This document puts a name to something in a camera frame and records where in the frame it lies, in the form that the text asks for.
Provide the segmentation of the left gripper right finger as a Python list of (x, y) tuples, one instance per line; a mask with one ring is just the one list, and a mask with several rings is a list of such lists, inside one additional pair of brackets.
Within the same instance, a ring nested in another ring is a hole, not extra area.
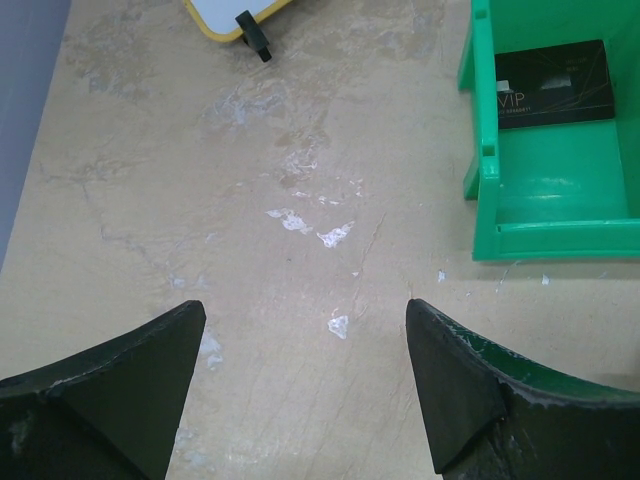
[(638, 393), (536, 363), (422, 299), (407, 304), (406, 335), (443, 478), (638, 478)]

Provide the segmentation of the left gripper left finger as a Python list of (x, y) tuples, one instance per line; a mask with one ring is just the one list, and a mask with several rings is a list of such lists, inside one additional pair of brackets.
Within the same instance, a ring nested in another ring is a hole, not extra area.
[(4, 479), (163, 479), (206, 323), (190, 300), (1, 382)]

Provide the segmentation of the green plastic bin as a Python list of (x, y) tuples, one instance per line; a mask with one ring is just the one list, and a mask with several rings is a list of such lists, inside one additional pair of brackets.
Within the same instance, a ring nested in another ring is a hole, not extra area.
[[(501, 130), (495, 56), (604, 42), (608, 120)], [(471, 95), (476, 261), (634, 258), (639, 253), (639, 5), (474, 1), (457, 76)]]

